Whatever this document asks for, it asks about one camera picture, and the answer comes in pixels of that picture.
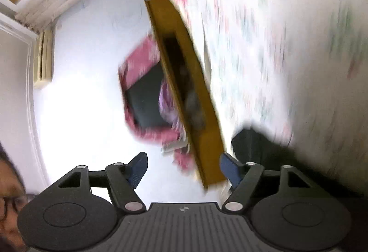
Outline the black television set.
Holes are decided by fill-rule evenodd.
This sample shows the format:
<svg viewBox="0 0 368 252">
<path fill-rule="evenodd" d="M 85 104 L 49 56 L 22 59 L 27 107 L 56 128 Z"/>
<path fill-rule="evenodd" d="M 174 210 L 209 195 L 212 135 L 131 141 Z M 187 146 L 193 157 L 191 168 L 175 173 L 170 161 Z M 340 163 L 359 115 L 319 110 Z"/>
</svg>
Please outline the black television set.
<svg viewBox="0 0 368 252">
<path fill-rule="evenodd" d="M 170 124 L 161 117 L 158 106 L 164 77 L 161 64 L 158 63 L 124 91 L 127 106 L 133 114 L 133 121 L 142 129 L 170 127 Z"/>
</svg>

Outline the purple knitted cloth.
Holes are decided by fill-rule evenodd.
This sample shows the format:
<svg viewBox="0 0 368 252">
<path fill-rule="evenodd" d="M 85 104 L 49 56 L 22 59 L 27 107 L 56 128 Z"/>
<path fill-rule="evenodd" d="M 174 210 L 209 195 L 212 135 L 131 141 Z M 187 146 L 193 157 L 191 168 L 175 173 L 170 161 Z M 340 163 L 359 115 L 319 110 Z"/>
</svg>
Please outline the purple knitted cloth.
<svg viewBox="0 0 368 252">
<path fill-rule="evenodd" d="M 166 80 L 161 83 L 159 100 L 158 100 L 159 112 L 161 117 L 169 123 L 172 129 L 176 130 L 180 134 L 183 133 L 183 125 L 179 118 L 178 109 L 175 105 L 172 91 Z"/>
</svg>

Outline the wooden side cabinet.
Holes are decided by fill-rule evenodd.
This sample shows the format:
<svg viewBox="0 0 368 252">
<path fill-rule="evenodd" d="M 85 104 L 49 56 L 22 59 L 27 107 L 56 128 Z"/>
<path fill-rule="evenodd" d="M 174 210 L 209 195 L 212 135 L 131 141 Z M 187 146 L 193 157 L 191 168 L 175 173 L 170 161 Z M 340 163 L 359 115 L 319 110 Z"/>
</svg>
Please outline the wooden side cabinet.
<svg viewBox="0 0 368 252">
<path fill-rule="evenodd" d="M 205 189 L 225 180 L 220 170 L 224 152 L 218 118 L 192 39 L 170 0 L 145 0 L 160 62 L 183 124 L 190 153 Z"/>
</svg>

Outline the pink floral cloth cover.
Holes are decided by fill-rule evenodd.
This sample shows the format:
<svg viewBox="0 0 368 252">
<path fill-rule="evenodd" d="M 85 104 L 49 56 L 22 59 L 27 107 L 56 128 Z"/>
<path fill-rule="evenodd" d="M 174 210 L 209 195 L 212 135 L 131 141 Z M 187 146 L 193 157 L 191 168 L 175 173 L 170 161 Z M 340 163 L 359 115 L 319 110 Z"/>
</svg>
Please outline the pink floral cloth cover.
<svg viewBox="0 0 368 252">
<path fill-rule="evenodd" d="M 118 69 L 118 78 L 125 123 L 136 138 L 163 148 L 187 139 L 152 34 L 146 35 L 126 57 Z"/>
</svg>

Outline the floral bed quilt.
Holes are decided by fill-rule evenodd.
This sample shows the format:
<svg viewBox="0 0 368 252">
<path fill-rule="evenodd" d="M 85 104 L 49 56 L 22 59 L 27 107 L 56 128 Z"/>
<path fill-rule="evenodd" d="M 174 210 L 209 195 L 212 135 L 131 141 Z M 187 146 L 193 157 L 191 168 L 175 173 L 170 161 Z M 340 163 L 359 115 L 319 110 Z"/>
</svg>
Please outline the floral bed quilt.
<svg viewBox="0 0 368 252">
<path fill-rule="evenodd" d="M 252 127 L 367 193 L 367 0 L 171 0 L 224 144 Z"/>
</svg>

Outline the wall air conditioner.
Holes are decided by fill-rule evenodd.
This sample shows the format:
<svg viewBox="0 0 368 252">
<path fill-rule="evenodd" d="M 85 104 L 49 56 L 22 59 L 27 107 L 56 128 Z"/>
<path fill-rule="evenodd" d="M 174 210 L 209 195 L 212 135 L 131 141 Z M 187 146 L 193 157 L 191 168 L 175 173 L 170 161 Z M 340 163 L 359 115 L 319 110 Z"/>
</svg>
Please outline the wall air conditioner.
<svg viewBox="0 0 368 252">
<path fill-rule="evenodd" d="M 52 81 L 54 72 L 54 31 L 51 25 L 36 39 L 33 63 L 33 87 L 41 89 Z"/>
</svg>

